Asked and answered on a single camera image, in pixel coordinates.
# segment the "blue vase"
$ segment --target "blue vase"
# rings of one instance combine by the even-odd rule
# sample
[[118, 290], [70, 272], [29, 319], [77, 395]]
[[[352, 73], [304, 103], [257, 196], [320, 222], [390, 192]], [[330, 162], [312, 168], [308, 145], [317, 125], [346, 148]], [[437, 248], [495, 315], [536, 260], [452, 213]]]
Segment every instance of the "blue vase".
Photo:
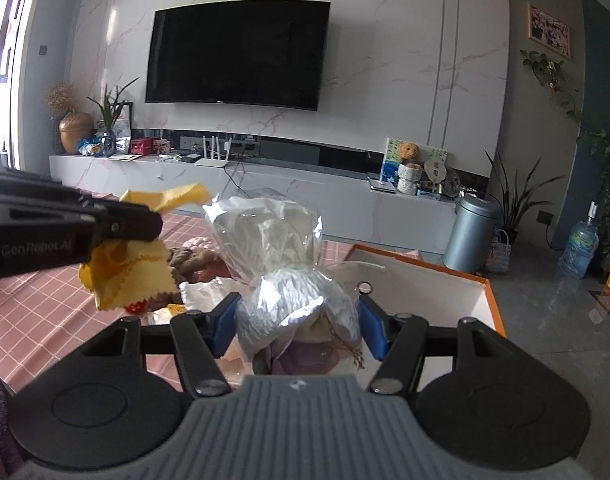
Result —
[[114, 132], [105, 132], [101, 138], [103, 156], [112, 156], [116, 153], [116, 136]]

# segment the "gray rubber grip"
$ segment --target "gray rubber grip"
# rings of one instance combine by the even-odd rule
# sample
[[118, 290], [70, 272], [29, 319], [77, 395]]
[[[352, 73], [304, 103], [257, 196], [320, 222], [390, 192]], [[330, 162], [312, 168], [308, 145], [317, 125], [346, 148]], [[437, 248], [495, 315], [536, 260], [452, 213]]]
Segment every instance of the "gray rubber grip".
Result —
[[354, 376], [247, 377], [234, 394], [195, 401], [178, 431], [133, 463], [85, 473], [27, 463], [13, 478], [590, 480], [571, 459], [532, 472], [463, 462], [423, 433], [403, 399], [364, 392]]

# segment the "gold vase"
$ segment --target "gold vase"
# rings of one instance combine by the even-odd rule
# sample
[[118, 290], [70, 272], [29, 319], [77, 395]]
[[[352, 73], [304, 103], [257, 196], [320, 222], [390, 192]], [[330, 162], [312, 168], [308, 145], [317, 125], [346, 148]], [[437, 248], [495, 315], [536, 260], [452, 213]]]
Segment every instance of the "gold vase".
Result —
[[76, 112], [67, 114], [59, 123], [61, 144], [70, 155], [78, 153], [76, 145], [80, 139], [91, 139], [94, 120], [90, 114]]

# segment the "gray trash can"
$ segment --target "gray trash can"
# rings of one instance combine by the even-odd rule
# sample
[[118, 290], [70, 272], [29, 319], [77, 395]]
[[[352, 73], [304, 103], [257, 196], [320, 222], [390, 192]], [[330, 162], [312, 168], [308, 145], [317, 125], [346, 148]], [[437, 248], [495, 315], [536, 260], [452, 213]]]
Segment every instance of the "gray trash can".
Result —
[[474, 273], [485, 265], [494, 229], [502, 222], [502, 209], [496, 202], [464, 196], [455, 212], [456, 221], [443, 264], [450, 269]]

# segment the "framed picture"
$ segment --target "framed picture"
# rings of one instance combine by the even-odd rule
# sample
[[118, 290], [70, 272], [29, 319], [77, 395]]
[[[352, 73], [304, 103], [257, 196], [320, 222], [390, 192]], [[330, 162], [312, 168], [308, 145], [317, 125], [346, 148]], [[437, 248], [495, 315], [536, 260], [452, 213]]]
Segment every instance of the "framed picture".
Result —
[[118, 120], [120, 121], [129, 121], [130, 126], [134, 122], [134, 116], [132, 115], [132, 105], [134, 103], [125, 103], [123, 109], [121, 110], [121, 114], [118, 116]]
[[531, 4], [528, 12], [530, 38], [571, 59], [569, 27]]

